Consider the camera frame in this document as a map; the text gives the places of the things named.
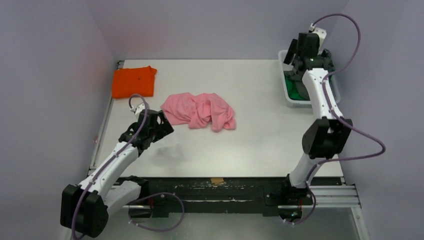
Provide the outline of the pink t shirt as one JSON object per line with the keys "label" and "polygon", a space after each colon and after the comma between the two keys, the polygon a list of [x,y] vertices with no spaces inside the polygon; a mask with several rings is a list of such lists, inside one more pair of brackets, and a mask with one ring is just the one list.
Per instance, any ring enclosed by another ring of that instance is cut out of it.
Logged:
{"label": "pink t shirt", "polygon": [[172,94],[160,109],[171,125],[187,124],[189,129],[204,129],[210,126],[215,133],[237,128],[234,109],[215,93]]}

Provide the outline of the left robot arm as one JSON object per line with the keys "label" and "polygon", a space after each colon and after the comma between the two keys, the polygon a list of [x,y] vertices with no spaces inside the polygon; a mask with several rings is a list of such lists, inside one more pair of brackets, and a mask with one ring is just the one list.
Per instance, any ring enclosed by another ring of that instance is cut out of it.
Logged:
{"label": "left robot arm", "polygon": [[165,113],[151,109],[138,112],[138,119],[123,132],[108,158],[91,175],[77,185],[69,184],[61,194],[60,224],[70,229],[71,237],[96,238],[106,227],[109,217],[126,203],[138,205],[149,199],[147,188],[126,180],[113,185],[137,158],[174,129]]}

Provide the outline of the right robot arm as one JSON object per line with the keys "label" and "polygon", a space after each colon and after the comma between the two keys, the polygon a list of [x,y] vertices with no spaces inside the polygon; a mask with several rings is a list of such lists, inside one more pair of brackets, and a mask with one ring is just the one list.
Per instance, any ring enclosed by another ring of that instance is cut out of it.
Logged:
{"label": "right robot arm", "polygon": [[298,92],[310,102],[315,118],[301,139],[302,157],[277,193],[288,204],[309,193],[309,180],[324,161],[342,151],[351,132],[338,121],[343,114],[329,80],[324,79],[334,67],[331,53],[321,49],[326,36],[321,28],[302,32],[292,40],[285,56],[279,56],[282,79],[294,82]]}

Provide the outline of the grey t shirt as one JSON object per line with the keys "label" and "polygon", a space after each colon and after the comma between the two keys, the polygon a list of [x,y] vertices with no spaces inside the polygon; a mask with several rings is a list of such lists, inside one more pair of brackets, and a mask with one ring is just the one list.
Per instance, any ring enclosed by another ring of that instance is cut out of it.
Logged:
{"label": "grey t shirt", "polygon": [[319,54],[319,57],[322,60],[323,66],[325,68],[334,68],[332,53],[328,49],[324,48],[323,51]]}

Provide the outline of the green t shirt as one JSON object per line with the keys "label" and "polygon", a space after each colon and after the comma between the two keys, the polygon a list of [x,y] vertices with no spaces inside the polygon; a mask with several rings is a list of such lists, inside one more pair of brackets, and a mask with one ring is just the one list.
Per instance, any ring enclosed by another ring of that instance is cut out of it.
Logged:
{"label": "green t shirt", "polygon": [[310,97],[305,85],[301,81],[291,80],[290,77],[284,77],[287,94],[291,100],[309,101]]}

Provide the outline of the white plastic basket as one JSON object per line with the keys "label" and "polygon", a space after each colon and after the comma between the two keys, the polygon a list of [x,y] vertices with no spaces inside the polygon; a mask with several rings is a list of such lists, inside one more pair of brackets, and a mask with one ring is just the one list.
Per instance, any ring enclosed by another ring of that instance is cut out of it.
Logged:
{"label": "white plastic basket", "polygon": [[[287,52],[288,51],[286,49],[283,49],[283,50],[280,50],[277,54],[280,73],[282,76],[282,85],[283,85],[284,96],[286,99],[286,105],[289,108],[311,108],[312,106],[310,101],[295,100],[289,97],[289,90],[288,90],[288,85],[286,83],[284,71],[290,71],[292,69],[292,66],[283,63],[283,60],[286,57]],[[334,99],[336,103],[338,104],[341,101],[341,94],[339,91],[338,81],[336,80],[336,77],[335,76],[331,77],[331,80],[329,81],[329,83],[330,83],[330,88],[332,90]]]}

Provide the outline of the folded orange t shirt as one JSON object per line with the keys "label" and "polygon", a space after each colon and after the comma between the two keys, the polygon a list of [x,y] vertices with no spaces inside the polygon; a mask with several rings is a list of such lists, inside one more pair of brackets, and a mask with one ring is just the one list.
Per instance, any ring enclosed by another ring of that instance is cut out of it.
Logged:
{"label": "folded orange t shirt", "polygon": [[111,96],[113,99],[129,98],[133,94],[153,97],[157,69],[149,66],[121,68],[113,74]]}

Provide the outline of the brown tape piece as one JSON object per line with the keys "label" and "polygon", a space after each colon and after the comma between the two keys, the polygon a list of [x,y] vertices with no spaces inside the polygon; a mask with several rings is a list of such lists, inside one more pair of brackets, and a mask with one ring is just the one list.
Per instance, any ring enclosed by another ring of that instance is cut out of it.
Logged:
{"label": "brown tape piece", "polygon": [[225,182],[223,177],[212,177],[210,179],[212,185],[221,185]]}

